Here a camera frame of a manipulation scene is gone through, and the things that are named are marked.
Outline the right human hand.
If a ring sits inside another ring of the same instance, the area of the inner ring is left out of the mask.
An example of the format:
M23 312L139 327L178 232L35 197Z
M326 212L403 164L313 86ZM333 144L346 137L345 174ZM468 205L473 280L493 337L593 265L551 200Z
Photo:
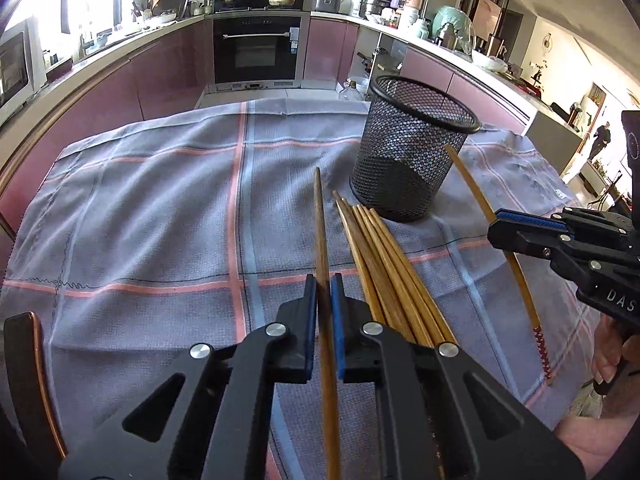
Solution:
M591 363L596 393L605 396L625 373L638 368L639 335L631 333L626 324L601 314L594 332Z

